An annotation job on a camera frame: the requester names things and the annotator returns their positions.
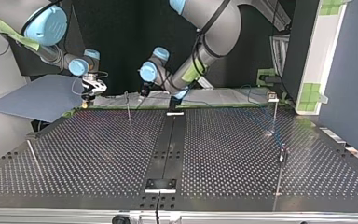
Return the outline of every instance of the black wall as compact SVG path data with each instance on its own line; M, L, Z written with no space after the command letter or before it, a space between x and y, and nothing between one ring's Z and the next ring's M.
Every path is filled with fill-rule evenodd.
M280 1L290 17L295 0ZM190 55L195 27L171 9L168 0L76 0L76 15L85 45L102 54L101 70L108 71L107 94L138 91L138 69L154 47L169 50L168 67L176 71ZM208 79L216 87L255 84L257 70L271 68L270 22L256 9L240 8L242 32L236 48L213 65Z

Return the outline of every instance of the small metal bracket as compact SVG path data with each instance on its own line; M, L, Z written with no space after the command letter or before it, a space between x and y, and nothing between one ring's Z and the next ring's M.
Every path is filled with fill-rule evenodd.
M172 214L170 216L169 224L182 224L182 218L179 214Z
M170 107L168 108L167 116L183 116L185 114L185 112L176 108L181 103L182 103L182 100L178 100L174 97L171 97Z
M325 96L325 95L321 95L321 94L320 94L320 96L319 96L319 102L322 103L322 104L324 104L324 105L328 104L328 97Z
M142 218L140 216L130 216L130 223L131 224L144 224Z
M269 103L277 103L279 102L278 94L273 91L267 92L267 99Z
M145 193L174 194L176 183L175 179L148 179Z

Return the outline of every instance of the black panel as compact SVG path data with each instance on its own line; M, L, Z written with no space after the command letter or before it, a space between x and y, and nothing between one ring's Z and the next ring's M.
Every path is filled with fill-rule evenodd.
M286 65L283 71L285 86L295 100L308 58L319 2L320 0L298 0L296 2Z

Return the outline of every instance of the metal rod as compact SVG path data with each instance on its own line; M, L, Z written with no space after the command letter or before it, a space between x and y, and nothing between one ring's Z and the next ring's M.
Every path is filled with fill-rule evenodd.
M279 102L276 102L276 103L275 103L274 120L272 121L272 131L273 131L274 133L276 133L276 132L275 132L275 123L276 123L277 113L278 113L278 103L279 103Z
M130 111L130 97L129 97L129 92L128 92L128 91L126 91L124 94L125 94L125 97L126 97L127 112L129 113L129 120L131 120L131 111Z
M34 148L32 147L31 141L30 141L30 140L27 140L27 144L28 144L29 149L31 150L32 156L33 156L34 159L37 161L37 157L36 157L36 154L34 154Z

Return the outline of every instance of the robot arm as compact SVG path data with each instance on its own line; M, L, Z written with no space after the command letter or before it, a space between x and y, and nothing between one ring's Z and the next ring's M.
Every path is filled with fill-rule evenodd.
M176 99L183 99L188 85L235 47L241 33L238 6L252 3L253 0L170 0L171 7L198 28L196 44L175 74L165 68L170 53L164 48L156 48L140 69L141 78L146 83L161 86Z
M62 52L57 44L65 36L67 18L57 6L61 1L49 0L0 0L0 21L14 32L37 42L39 48L27 49L38 55L45 63L69 69L75 76L83 76L82 94L84 104L90 104L95 96L106 91L106 86L97 79L100 53L86 49L84 56Z

